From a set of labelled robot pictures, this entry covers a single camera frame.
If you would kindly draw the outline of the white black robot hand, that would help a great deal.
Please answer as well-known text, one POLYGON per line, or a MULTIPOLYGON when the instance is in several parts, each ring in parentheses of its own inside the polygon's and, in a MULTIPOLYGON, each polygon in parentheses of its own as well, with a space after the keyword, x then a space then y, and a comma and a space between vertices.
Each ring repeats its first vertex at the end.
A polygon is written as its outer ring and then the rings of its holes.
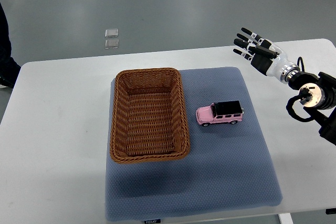
POLYGON ((251 65, 260 73, 275 77, 280 82, 288 82, 293 75, 300 71, 299 67, 289 61, 287 54, 274 42, 263 39, 247 28, 242 27, 241 31, 247 35, 237 33, 234 44, 246 52, 238 49, 233 49, 233 52, 246 60, 251 60, 251 65))

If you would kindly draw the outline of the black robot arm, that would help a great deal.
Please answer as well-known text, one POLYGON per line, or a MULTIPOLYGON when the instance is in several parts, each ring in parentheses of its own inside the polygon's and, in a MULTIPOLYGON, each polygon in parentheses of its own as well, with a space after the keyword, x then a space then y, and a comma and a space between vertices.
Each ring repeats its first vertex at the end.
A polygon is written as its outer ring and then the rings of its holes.
POLYGON ((299 122, 316 121, 319 135, 335 144, 335 78, 319 72, 316 76, 305 71, 302 57, 297 62, 288 60, 287 54, 274 42, 247 28, 241 28, 233 52, 244 57, 261 74, 275 77, 298 94, 286 105, 288 114, 299 122))

